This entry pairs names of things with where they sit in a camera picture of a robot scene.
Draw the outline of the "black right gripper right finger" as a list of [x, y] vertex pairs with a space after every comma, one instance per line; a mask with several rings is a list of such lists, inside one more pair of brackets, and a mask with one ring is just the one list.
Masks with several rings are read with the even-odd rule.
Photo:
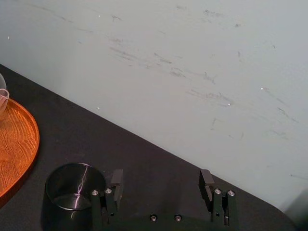
[[236, 194], [233, 190], [224, 191], [215, 185], [212, 174], [201, 169], [199, 174], [199, 190], [211, 214], [207, 227], [238, 227]]

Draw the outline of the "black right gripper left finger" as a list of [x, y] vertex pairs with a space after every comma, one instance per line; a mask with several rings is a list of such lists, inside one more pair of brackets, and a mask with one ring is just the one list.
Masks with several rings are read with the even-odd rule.
[[[93, 190], [91, 193], [92, 230], [103, 231], [105, 226], [115, 223], [123, 193], [123, 170], [113, 172], [110, 186], [103, 191]], [[104, 225], [102, 209], [107, 212], [107, 224]]]

